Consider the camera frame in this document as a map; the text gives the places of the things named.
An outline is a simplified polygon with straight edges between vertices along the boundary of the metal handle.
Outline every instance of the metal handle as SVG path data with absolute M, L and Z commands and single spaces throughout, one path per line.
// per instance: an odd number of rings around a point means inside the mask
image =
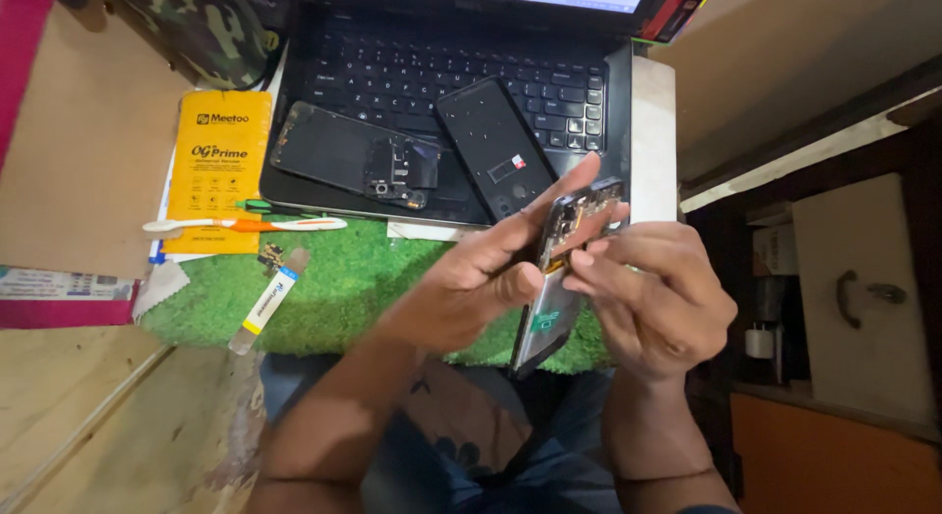
M 853 269 L 847 270 L 844 272 L 844 275 L 840 276 L 840 279 L 837 280 L 837 311 L 840 312 L 840 315 L 847 321 L 847 324 L 854 328 L 855 330 L 860 329 L 860 320 L 852 316 L 850 311 L 847 309 L 848 299 L 847 299 L 847 281 L 856 280 L 857 272 Z
M 847 270 L 844 275 L 840 276 L 840 279 L 837 280 L 837 311 L 840 312 L 844 321 L 847 321 L 847 324 L 850 325 L 851 328 L 859 330 L 861 322 L 851 315 L 848 309 L 849 300 L 847 297 L 847 282 L 856 279 L 857 273 L 851 269 Z M 901 305 L 906 302 L 906 291 L 895 284 L 867 284 L 866 290 L 874 297 L 890 304 Z

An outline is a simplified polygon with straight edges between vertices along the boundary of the laptop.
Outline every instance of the laptop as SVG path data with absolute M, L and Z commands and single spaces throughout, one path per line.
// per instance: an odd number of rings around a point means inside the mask
M 298 0 L 268 154 L 304 100 L 438 142 L 438 187 L 409 210 L 283 172 L 259 182 L 279 205 L 444 224 L 488 225 L 434 116 L 435 100 L 500 77 L 558 175 L 589 152 L 600 179 L 630 188 L 631 40 L 657 0 Z

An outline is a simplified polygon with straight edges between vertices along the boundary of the cabinet door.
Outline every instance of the cabinet door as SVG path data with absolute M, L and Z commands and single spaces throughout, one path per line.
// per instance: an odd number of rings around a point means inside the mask
M 795 203 L 795 241 L 817 400 L 919 424 L 935 406 L 916 277 L 898 174 L 861 181 Z M 842 317 L 837 283 L 845 282 Z M 866 289 L 890 284 L 901 304 Z
M 893 431 L 732 394 L 745 514 L 930 514 L 936 450 Z

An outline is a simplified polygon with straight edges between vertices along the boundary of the forearm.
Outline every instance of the forearm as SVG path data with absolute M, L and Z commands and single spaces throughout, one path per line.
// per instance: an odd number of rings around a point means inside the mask
M 602 413 L 612 472 L 625 480 L 694 475 L 713 468 L 687 405 L 684 379 L 645 383 L 618 369 Z
M 690 414 L 683 377 L 650 384 L 620 368 L 602 414 L 602 442 L 626 512 L 737 508 Z
M 371 330 L 285 415 L 261 477 L 358 487 L 425 357 L 382 328 Z

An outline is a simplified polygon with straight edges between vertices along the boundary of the green mat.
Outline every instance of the green mat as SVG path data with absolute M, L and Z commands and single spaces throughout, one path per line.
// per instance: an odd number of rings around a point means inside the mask
M 277 216 L 266 220 L 277 221 Z M 299 356 L 343 352 L 383 311 L 416 282 L 451 243 L 386 238 L 384 220 L 347 219 L 339 231 L 262 233 L 262 243 L 286 253 L 298 246 L 311 262 L 255 347 Z M 165 342 L 226 346 L 270 279 L 255 255 L 218 255 L 180 264 L 188 286 L 151 309 L 140 321 Z M 465 365 L 510 361 L 520 310 L 491 323 L 480 339 L 445 359 Z M 587 309 L 569 342 L 543 364 L 556 373 L 577 373 L 607 364 L 598 322 Z

